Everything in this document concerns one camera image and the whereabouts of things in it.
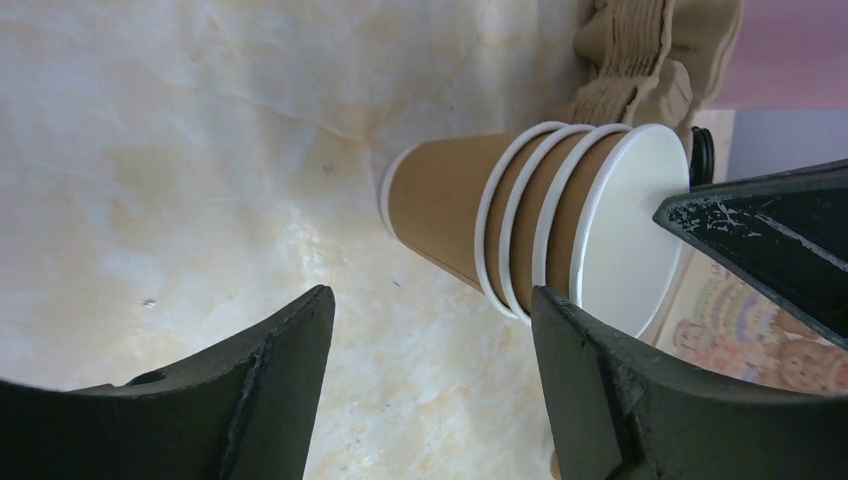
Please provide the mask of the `stack of paper cups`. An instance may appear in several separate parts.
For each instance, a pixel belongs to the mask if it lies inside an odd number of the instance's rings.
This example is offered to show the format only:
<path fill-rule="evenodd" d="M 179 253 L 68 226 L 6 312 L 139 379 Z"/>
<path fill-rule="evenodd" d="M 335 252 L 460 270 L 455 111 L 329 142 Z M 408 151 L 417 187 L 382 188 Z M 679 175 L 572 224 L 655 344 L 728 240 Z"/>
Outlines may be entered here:
<path fill-rule="evenodd" d="M 529 323 L 545 286 L 638 337 L 682 248 L 654 213 L 688 189 L 686 152 L 665 126 L 545 121 L 407 149 L 384 175 L 379 211 L 393 237 L 505 316 Z"/>

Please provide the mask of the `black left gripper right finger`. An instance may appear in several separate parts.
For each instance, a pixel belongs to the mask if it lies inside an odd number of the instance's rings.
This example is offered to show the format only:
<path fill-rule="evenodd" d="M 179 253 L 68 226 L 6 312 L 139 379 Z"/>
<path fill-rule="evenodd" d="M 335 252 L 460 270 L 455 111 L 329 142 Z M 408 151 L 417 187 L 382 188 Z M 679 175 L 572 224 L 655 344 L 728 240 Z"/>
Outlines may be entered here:
<path fill-rule="evenodd" d="M 847 400 L 671 356 L 536 287 L 531 324 L 564 479 L 843 479 Z"/>

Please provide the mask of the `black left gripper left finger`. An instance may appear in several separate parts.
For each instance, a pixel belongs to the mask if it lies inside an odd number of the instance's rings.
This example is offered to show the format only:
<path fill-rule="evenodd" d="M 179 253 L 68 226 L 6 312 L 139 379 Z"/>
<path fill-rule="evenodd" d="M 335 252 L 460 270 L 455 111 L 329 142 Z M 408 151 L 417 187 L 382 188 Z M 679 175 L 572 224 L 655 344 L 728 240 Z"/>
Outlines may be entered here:
<path fill-rule="evenodd" d="M 300 479 L 331 346 L 318 285 L 267 319 L 129 383 L 1 385 L 5 479 Z"/>

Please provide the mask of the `paper takeout bag orange handles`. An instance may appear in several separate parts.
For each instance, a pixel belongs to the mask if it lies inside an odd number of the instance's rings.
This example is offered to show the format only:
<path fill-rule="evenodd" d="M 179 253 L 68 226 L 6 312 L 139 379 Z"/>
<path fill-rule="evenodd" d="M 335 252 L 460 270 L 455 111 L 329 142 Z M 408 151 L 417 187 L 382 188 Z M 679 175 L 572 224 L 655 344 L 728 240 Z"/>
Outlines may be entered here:
<path fill-rule="evenodd" d="M 813 395 L 847 393 L 847 351 L 694 252 L 655 346 L 700 368 Z"/>

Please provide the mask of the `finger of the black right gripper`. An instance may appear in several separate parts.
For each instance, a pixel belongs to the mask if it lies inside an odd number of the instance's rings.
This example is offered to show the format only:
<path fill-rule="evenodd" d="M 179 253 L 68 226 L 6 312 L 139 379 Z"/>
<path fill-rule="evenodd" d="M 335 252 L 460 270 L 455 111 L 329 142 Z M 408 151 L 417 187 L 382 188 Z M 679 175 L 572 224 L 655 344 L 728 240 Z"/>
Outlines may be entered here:
<path fill-rule="evenodd" d="M 656 224 L 841 347 L 847 346 L 847 162 L 703 185 Z"/>

